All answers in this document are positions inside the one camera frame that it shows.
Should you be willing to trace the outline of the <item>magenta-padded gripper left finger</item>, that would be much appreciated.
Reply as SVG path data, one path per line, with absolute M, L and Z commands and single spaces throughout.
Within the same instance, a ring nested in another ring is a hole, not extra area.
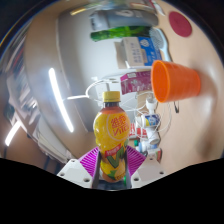
M 58 176 L 83 188 L 96 189 L 99 182 L 100 155 L 98 148 L 79 159 L 70 159 Z

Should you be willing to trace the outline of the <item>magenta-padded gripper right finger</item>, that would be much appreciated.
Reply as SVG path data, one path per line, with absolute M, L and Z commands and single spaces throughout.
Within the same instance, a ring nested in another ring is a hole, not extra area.
M 144 156 L 136 149 L 126 149 L 126 186 L 140 188 L 166 176 L 165 170 L 154 156 Z

